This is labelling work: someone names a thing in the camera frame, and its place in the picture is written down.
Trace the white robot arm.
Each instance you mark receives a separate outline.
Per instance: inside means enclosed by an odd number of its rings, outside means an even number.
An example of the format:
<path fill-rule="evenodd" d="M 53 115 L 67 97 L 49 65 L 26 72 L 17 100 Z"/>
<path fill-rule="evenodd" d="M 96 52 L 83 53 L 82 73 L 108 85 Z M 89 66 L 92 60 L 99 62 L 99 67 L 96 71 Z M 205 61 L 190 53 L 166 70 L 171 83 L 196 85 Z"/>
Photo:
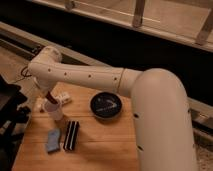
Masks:
<path fill-rule="evenodd" d="M 189 103 L 181 80 L 153 68 L 138 71 L 69 65 L 61 52 L 44 47 L 28 64 L 43 94 L 58 82 L 116 93 L 131 99 L 140 171 L 198 171 Z"/>

